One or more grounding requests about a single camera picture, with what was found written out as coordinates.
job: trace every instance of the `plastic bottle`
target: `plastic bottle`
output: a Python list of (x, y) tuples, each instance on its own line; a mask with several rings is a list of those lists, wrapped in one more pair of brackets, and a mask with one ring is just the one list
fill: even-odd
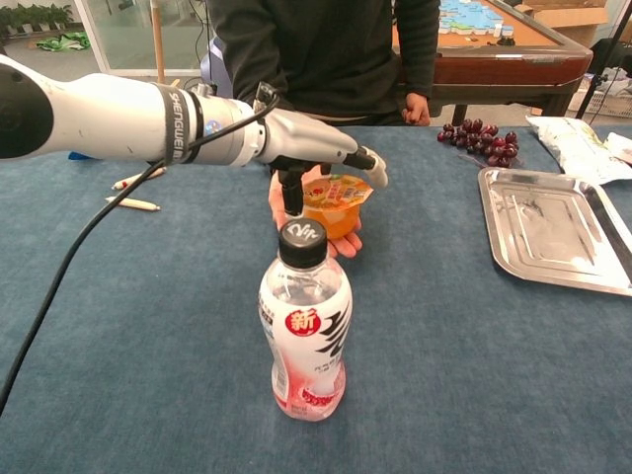
[(352, 311), (352, 289), (327, 255), (325, 228), (311, 219), (289, 221), (261, 283), (259, 315), (274, 357), (273, 393), (290, 417), (317, 422), (338, 407)]

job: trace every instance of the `pen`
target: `pen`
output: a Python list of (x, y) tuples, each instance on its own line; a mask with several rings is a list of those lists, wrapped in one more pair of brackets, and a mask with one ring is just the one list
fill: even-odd
[[(167, 168), (165, 166), (163, 166), (162, 168), (158, 168), (151, 175), (149, 175), (147, 179), (153, 180), (154, 178), (158, 178), (159, 176), (164, 175), (166, 171), (167, 171)], [(129, 185), (131, 185), (134, 181), (136, 181), (140, 177), (141, 174), (142, 173), (138, 175), (130, 176), (129, 178), (125, 178), (124, 180), (117, 181), (115, 185), (112, 186), (112, 189), (116, 191), (124, 190)]]
[[(106, 197), (107, 202), (112, 202), (115, 199), (114, 196)], [(160, 210), (160, 206), (154, 204), (153, 202), (147, 202), (146, 200), (138, 200), (138, 199), (123, 199), (118, 205), (122, 205), (123, 207), (131, 207), (132, 209), (140, 209), (140, 210)]]

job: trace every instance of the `person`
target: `person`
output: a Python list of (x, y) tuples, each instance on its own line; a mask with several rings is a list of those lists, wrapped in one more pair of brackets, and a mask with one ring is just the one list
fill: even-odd
[[(279, 107), (334, 126), (430, 124), (440, 0), (206, 1), (236, 99), (252, 105), (264, 81), (277, 89)], [(393, 11), (401, 61), (392, 48)], [(281, 227), (276, 176), (269, 201)], [(361, 249), (355, 232), (330, 244), (349, 258)]]

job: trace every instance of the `metal tray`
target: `metal tray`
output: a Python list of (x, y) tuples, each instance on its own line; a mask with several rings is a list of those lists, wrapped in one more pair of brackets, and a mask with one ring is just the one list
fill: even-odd
[(492, 253), (516, 277), (632, 296), (632, 235), (599, 185), (568, 175), (484, 168)]

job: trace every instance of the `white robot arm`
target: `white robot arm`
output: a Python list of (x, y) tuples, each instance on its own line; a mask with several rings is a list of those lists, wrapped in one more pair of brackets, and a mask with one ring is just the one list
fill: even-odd
[[(264, 102), (274, 93), (265, 84), (260, 92)], [(377, 187), (387, 185), (379, 156), (299, 113), (273, 110), (201, 144), (254, 114), (245, 103), (214, 97), (205, 85), (189, 92), (106, 74), (58, 82), (0, 55), (0, 160), (54, 151), (125, 161), (164, 159), (167, 165), (244, 166), (256, 160), (279, 170), (285, 207), (294, 215), (302, 211), (300, 177), (316, 165), (349, 165), (364, 170)]]

